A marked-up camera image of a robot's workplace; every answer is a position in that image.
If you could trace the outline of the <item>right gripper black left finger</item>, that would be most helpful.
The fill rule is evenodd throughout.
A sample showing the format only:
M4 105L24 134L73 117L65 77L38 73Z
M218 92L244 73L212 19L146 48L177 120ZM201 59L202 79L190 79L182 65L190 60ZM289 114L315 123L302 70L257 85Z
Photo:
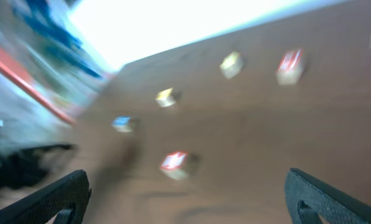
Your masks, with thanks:
M0 224L81 224L90 198L87 173L76 170L0 210Z

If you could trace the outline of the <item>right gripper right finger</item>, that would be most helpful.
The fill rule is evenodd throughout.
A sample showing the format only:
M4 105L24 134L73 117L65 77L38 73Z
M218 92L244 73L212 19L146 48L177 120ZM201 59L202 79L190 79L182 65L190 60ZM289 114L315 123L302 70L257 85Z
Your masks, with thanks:
M293 223L371 223L371 206L300 169L288 171L284 194Z

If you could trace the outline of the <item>blue number 2 block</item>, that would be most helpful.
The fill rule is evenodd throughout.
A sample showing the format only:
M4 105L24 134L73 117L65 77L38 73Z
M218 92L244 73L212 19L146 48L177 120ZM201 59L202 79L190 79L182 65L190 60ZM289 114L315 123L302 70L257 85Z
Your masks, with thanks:
M138 120L130 116L119 116L113 120L111 125L118 132L130 133L136 129L137 123Z

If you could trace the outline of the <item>red letter I block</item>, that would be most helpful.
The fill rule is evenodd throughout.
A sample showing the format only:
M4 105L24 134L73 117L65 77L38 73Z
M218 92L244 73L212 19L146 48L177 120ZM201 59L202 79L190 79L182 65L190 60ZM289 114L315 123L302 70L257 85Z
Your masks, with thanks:
M200 157L185 151L167 154L159 166L159 170L174 180L188 179L198 169Z

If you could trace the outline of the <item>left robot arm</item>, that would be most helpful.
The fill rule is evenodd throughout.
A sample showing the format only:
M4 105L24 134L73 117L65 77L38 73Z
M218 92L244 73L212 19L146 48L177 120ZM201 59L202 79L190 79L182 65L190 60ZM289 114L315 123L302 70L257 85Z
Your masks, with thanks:
M50 166L43 166L42 159L50 152L57 152L47 161L48 165L55 164L66 152L75 152L76 145L60 142L33 146L12 147L0 149L0 189L20 189L32 187L50 173Z

